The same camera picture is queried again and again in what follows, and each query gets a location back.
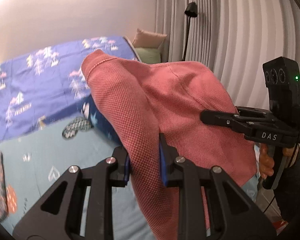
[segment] textured red cloth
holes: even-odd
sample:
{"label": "textured red cloth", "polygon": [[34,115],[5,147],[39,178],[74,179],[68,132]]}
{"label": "textured red cloth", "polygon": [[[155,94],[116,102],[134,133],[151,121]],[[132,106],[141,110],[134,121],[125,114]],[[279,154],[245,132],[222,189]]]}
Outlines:
{"label": "textured red cloth", "polygon": [[177,239],[178,227],[178,190],[164,188],[160,180],[159,132],[180,155],[204,168],[221,166],[240,186],[257,172],[251,142],[200,121],[204,109],[236,112],[226,90],[201,63],[148,65],[97,50],[85,58],[82,72],[97,108],[129,153],[132,186],[158,240]]}

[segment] pillow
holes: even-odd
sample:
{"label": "pillow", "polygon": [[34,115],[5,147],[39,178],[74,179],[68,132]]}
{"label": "pillow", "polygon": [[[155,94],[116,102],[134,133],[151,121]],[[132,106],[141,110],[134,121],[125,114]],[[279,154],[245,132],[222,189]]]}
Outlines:
{"label": "pillow", "polygon": [[135,48],[141,61],[147,64],[161,63],[160,51],[154,48]]}
{"label": "pillow", "polygon": [[138,28],[132,44],[135,48],[157,49],[166,37],[166,34],[147,32]]}

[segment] gray curtain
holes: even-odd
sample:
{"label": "gray curtain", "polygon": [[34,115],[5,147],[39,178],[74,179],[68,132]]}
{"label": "gray curtain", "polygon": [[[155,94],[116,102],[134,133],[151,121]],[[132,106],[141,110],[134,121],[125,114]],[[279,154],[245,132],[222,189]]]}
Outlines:
{"label": "gray curtain", "polygon": [[209,67],[235,105],[269,108],[262,64],[279,56],[300,68],[300,10],[294,0],[157,0],[156,30],[168,34],[163,61],[179,61],[191,19],[186,60]]}

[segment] human hand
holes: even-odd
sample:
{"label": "human hand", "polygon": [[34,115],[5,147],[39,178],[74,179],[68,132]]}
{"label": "human hand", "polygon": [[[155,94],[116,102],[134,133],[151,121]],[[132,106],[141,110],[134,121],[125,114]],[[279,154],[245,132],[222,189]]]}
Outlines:
{"label": "human hand", "polygon": [[[293,148],[283,148],[282,154],[284,156],[287,156],[287,162],[286,162],[286,168],[289,165],[289,162],[291,160],[291,156],[293,154],[294,147]],[[297,154],[294,155],[293,160],[291,162],[292,166],[297,158]],[[266,179],[267,176],[272,176],[274,171],[274,160],[268,155],[268,146],[266,144],[261,143],[260,144],[260,155],[259,155],[259,171],[260,175],[263,179]]]}

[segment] green cushion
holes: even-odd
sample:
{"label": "green cushion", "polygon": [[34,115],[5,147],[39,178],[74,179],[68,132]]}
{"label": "green cushion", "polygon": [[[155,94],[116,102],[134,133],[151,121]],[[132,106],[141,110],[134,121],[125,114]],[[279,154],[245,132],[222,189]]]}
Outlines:
{"label": "green cushion", "polygon": [[161,56],[158,49],[154,48],[135,48],[141,61],[147,64],[161,63]]}

